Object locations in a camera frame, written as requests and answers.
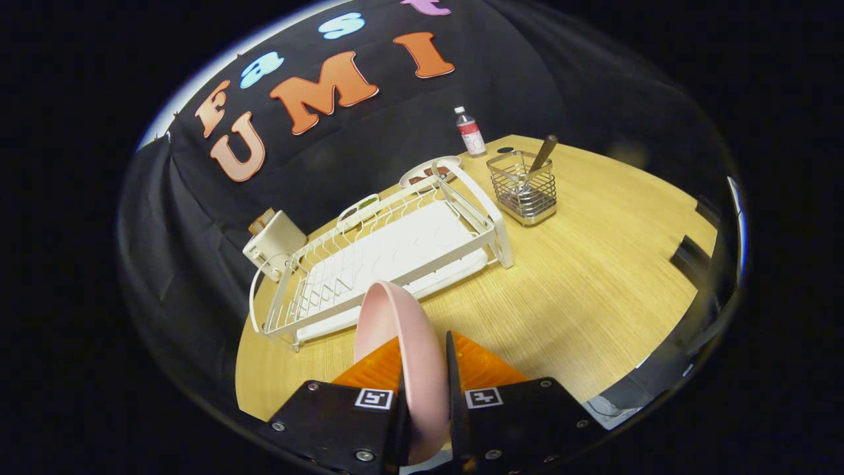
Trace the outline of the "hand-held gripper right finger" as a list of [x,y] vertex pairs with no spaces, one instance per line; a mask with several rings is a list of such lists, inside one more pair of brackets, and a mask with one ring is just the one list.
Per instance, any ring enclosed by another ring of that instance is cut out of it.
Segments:
[[455,332],[446,334],[452,460],[447,474],[546,474],[608,439],[554,378],[461,388]]

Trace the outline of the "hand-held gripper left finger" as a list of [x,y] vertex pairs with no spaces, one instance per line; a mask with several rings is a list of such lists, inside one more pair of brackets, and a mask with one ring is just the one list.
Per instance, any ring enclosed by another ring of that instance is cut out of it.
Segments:
[[397,474],[411,449],[398,338],[332,383],[304,382],[262,425],[261,439],[321,473]]

